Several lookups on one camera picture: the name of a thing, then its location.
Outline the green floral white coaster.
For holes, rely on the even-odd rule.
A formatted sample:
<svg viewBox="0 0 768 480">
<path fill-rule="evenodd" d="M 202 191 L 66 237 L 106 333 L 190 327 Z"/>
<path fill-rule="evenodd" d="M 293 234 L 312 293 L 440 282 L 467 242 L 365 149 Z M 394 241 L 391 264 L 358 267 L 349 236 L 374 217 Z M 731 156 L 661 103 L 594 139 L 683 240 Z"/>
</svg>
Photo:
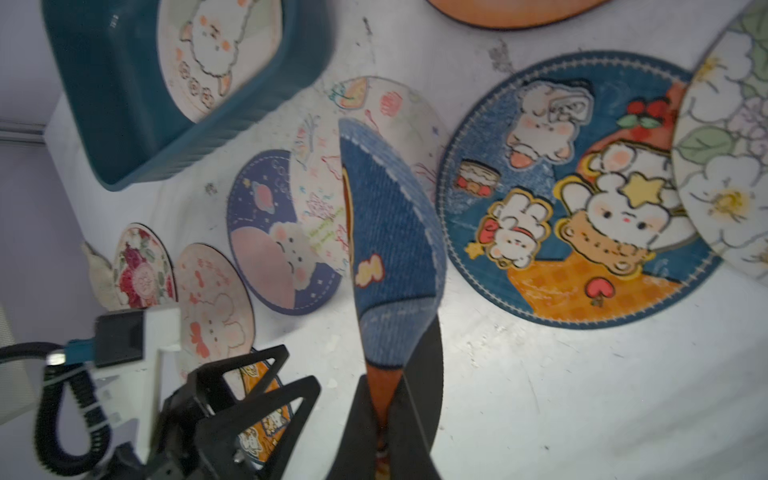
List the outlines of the green floral white coaster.
<svg viewBox="0 0 768 480">
<path fill-rule="evenodd" d="M 726 263 L 767 282 L 767 4 L 751 2 L 702 58 L 672 160 L 684 208 Z"/>
</svg>

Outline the blue bears small coaster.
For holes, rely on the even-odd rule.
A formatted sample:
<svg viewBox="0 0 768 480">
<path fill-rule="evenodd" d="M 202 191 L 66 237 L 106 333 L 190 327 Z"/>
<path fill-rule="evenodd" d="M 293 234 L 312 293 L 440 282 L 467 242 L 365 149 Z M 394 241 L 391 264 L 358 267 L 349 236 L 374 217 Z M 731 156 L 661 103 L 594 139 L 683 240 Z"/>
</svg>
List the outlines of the blue bears small coaster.
<svg viewBox="0 0 768 480">
<path fill-rule="evenodd" d="M 338 123 L 350 276 L 379 428 L 434 322 L 447 254 L 435 207 L 399 153 L 363 122 Z"/>
</svg>

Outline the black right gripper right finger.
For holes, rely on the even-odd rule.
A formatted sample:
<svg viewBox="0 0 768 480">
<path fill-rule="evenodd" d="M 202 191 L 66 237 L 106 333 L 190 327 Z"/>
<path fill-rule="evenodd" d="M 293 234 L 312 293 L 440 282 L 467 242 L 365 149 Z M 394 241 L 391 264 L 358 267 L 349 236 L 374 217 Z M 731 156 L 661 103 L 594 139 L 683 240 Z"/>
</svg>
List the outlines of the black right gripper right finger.
<svg viewBox="0 0 768 480">
<path fill-rule="evenodd" d="M 441 478 L 431 457 L 440 413 L 441 393 L 433 386 L 410 382 L 403 375 L 389 409 L 392 479 Z"/>
</svg>

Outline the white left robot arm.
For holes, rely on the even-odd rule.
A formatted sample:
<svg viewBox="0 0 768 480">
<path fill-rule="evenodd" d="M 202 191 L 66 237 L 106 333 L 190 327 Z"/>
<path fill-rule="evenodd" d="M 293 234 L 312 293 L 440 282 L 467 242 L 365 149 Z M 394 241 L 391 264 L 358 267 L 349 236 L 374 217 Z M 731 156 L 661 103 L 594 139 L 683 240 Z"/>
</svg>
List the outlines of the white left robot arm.
<svg viewBox="0 0 768 480">
<path fill-rule="evenodd" d="M 178 307 L 110 312 L 93 336 L 4 347 L 3 362 L 44 362 L 34 445 L 60 477 L 278 479 L 318 399 L 308 376 L 272 382 L 286 347 L 207 363 L 162 394 L 163 358 L 181 348 Z"/>
</svg>

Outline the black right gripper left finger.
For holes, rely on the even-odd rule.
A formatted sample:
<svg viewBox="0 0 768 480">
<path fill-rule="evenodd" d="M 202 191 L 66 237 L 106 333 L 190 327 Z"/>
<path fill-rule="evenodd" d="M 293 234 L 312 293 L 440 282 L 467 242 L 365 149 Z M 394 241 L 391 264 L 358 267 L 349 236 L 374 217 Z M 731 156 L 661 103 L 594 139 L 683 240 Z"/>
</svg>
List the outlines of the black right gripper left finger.
<svg viewBox="0 0 768 480">
<path fill-rule="evenodd" d="M 359 378 L 328 480 L 374 480 L 379 425 L 367 376 Z"/>
</svg>

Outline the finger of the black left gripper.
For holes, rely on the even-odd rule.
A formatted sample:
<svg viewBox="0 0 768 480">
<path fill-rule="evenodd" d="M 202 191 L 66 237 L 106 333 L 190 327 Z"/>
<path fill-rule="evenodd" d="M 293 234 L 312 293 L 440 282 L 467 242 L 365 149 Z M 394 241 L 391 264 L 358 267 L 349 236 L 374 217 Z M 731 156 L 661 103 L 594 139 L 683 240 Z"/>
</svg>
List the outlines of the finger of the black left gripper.
<svg viewBox="0 0 768 480">
<path fill-rule="evenodd" d="M 194 445 L 204 479 L 280 479 L 320 394 L 313 376 L 249 394 L 201 420 Z"/>
<path fill-rule="evenodd" d="M 235 398 L 226 375 L 240 367 L 273 360 L 269 372 L 246 397 L 253 392 L 266 393 L 283 386 L 278 381 L 278 373 L 288 358 L 287 348 L 279 345 L 208 363 L 194 370 L 188 375 L 186 383 L 164 402 L 152 436 L 152 451 L 166 440 L 178 439 L 193 444 L 199 455 L 194 445 L 197 424 L 242 401 Z"/>
</svg>

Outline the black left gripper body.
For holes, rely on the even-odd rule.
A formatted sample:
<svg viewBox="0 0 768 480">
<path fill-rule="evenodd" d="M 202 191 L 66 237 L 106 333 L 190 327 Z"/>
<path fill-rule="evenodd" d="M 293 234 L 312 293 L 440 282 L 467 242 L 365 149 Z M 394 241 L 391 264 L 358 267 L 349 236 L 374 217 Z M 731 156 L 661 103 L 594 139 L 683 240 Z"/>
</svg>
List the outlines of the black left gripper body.
<svg viewBox="0 0 768 480">
<path fill-rule="evenodd" d="M 89 473 L 90 479 L 203 479 L 199 455 L 193 444 L 184 440 L 166 440 L 153 449 L 143 463 L 130 443 L 119 445 L 112 457 Z"/>
</svg>

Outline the blue bears large coaster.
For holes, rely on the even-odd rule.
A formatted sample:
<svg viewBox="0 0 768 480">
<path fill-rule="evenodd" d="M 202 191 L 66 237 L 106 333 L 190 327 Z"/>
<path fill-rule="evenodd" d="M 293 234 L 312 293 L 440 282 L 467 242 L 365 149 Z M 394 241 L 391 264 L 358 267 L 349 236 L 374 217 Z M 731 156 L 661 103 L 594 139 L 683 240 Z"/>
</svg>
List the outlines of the blue bears large coaster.
<svg viewBox="0 0 768 480">
<path fill-rule="evenodd" d="M 449 258 L 495 306 L 600 329 L 683 300 L 720 260 L 696 232 L 671 146 L 690 74 L 621 51 L 513 74 L 460 123 L 440 165 Z"/>
</svg>

